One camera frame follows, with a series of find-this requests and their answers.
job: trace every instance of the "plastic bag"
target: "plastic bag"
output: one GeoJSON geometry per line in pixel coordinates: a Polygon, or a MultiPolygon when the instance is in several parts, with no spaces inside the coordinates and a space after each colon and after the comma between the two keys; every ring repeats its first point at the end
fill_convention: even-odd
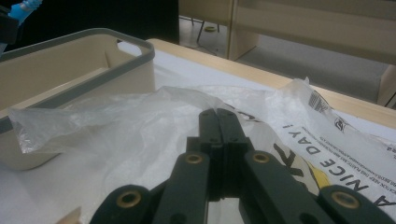
{"type": "MultiPolygon", "coordinates": [[[[44,165],[41,175],[60,178],[69,173],[70,178],[86,178],[95,173],[94,180],[87,178],[79,187],[91,187],[92,192],[101,192],[100,197],[96,194],[93,199],[93,194],[75,191],[74,201],[60,210],[66,214],[81,206],[82,221],[89,222],[113,189],[127,184],[151,189],[168,178],[177,156],[185,151],[187,136],[198,135],[199,113],[220,107],[238,114],[245,135],[257,150],[269,151],[299,170],[293,177],[309,191],[344,185],[382,205],[395,218],[391,204],[396,202],[396,176],[391,171],[395,160],[389,151],[393,143],[355,130],[301,80],[274,92],[236,87],[162,88],[147,95],[90,99],[62,110],[12,109],[10,118],[24,152],[65,152],[61,160],[44,165]],[[75,156],[84,160],[70,166],[75,156]]],[[[55,188],[67,191],[70,187],[62,181],[55,188]]],[[[53,188],[44,186],[35,193],[45,195],[53,188]]],[[[52,196],[71,200],[66,195],[52,196]]],[[[228,202],[211,204],[214,223],[241,222],[228,209],[234,201],[228,202]]]]}

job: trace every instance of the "blue object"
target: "blue object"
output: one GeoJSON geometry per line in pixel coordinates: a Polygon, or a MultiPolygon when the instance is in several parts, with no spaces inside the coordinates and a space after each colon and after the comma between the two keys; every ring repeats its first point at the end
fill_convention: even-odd
{"type": "Polygon", "coordinates": [[[41,5],[41,2],[42,0],[26,0],[13,5],[8,16],[20,21],[21,25],[24,20],[41,5]]]}

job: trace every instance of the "black object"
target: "black object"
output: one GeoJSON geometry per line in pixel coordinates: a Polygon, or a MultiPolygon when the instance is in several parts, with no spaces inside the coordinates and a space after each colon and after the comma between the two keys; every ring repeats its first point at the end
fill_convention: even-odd
{"type": "Polygon", "coordinates": [[[254,150],[237,116],[210,109],[199,116],[200,137],[189,137],[171,177],[148,191],[113,191],[92,224],[202,224],[208,202],[239,198],[245,223],[394,223],[358,192],[323,188],[315,199],[269,153],[254,150]]]}
{"type": "Polygon", "coordinates": [[[19,21],[9,17],[8,13],[7,7],[0,6],[0,44],[14,44],[18,38],[19,21]]]}
{"type": "MultiPolygon", "coordinates": [[[[5,2],[10,6],[18,1],[5,2]]],[[[21,41],[8,45],[7,50],[91,28],[107,28],[140,39],[159,38],[178,44],[178,1],[43,0],[24,22],[21,41]]]]}

